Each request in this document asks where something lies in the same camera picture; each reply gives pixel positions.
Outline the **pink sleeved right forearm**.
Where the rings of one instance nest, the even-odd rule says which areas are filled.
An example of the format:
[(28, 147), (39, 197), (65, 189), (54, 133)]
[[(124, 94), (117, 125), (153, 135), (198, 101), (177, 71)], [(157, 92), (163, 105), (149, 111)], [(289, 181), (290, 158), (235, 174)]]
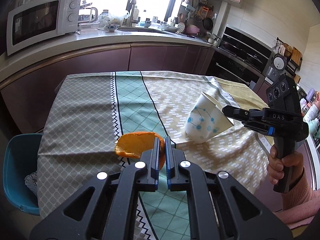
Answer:
[(283, 210), (276, 216), (290, 229), (310, 224), (319, 211), (319, 190), (313, 191), (305, 172), (288, 193), (281, 194), (281, 198)]

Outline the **person's right hand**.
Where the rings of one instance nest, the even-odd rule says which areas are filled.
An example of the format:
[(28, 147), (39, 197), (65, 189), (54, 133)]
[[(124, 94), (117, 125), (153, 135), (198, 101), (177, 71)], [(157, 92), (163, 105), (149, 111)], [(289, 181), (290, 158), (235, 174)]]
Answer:
[(302, 178), (304, 173), (304, 160), (303, 155), (299, 152), (293, 152), (290, 155), (279, 159), (277, 156), (277, 149), (272, 146), (268, 156), (268, 179), (273, 185), (284, 178), (284, 168), (291, 167), (292, 174), (290, 180), (290, 189), (292, 189)]

